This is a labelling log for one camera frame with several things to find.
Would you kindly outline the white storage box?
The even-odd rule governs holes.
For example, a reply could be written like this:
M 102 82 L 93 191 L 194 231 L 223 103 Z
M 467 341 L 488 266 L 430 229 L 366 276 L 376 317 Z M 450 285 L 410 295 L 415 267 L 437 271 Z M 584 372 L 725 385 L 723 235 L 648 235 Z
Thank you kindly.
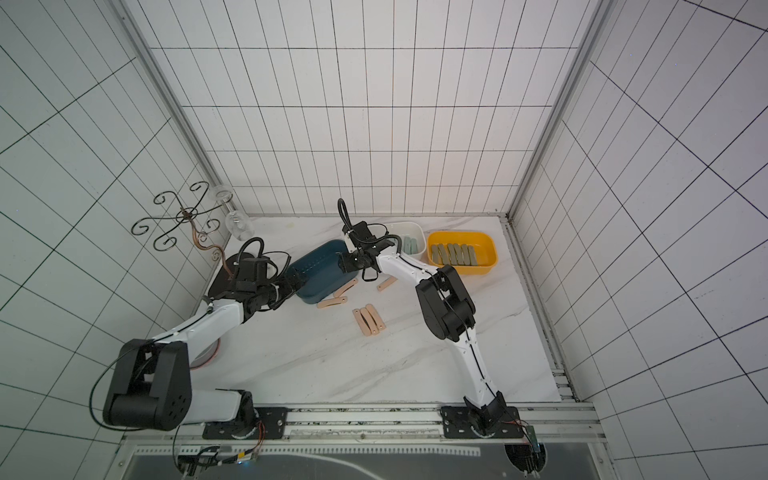
M 422 227 L 412 221 L 401 221 L 401 222 L 394 222 L 394 223 L 386 223 L 385 224 L 387 231 L 390 234 L 397 235 L 402 240 L 402 252 L 404 254 L 407 254 L 404 251 L 404 237 L 410 236 L 412 238 L 415 238 L 418 241 L 418 246 L 420 251 L 417 255 L 409 255 L 417 260 L 422 260 L 423 255 L 426 252 L 426 237 L 424 235 L 424 231 Z

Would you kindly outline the yellow storage box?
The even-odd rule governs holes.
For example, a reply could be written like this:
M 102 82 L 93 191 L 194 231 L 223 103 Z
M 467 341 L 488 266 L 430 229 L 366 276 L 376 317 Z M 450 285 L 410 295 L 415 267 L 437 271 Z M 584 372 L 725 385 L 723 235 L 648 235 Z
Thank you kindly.
M 461 275 L 485 275 L 498 262 L 490 236 L 476 231 L 436 231 L 427 237 L 428 262 L 451 265 Z

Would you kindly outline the dark teal storage box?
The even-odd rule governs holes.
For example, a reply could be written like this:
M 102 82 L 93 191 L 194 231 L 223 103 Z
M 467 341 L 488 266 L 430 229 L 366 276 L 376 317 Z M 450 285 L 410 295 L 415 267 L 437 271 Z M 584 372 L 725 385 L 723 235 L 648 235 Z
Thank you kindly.
M 348 248 L 343 240 L 328 241 L 288 266 L 286 276 L 295 294 L 306 304 L 317 304 L 355 279 L 357 271 L 344 272 L 340 257 Z

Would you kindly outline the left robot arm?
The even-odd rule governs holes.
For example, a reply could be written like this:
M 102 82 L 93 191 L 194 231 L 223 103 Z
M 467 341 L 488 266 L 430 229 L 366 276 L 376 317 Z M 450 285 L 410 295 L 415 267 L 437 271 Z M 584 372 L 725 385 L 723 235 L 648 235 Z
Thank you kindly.
M 255 314 L 278 309 L 307 281 L 269 254 L 229 257 L 192 318 L 151 339 L 134 339 L 120 350 L 102 410 L 109 427 L 170 431 L 182 424 L 232 428 L 236 436 L 256 429 L 257 412 L 245 390 L 200 390 L 191 372 L 229 331 Z

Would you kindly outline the olive knife pair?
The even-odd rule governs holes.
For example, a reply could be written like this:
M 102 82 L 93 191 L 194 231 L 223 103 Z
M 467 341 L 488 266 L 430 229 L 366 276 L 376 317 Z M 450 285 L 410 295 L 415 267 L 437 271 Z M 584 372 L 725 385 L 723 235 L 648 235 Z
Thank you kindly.
M 466 244 L 461 244 L 460 245 L 460 249 L 461 249 L 461 255 L 462 255 L 463 264 L 466 265 L 466 266 L 470 266 L 471 265 L 471 257 L 470 257 L 470 254 L 469 254 L 468 246 Z

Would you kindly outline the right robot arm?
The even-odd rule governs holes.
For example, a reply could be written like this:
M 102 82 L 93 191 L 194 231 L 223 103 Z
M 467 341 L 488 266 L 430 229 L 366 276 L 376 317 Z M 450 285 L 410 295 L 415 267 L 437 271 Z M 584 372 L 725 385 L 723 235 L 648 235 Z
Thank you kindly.
M 473 432 L 480 438 L 492 436 L 507 414 L 507 404 L 485 365 L 475 331 L 476 306 L 455 268 L 425 264 L 394 246 L 341 253 L 339 267 L 344 272 L 372 268 L 414 287 L 425 325 L 452 348 L 467 381 L 464 403 Z

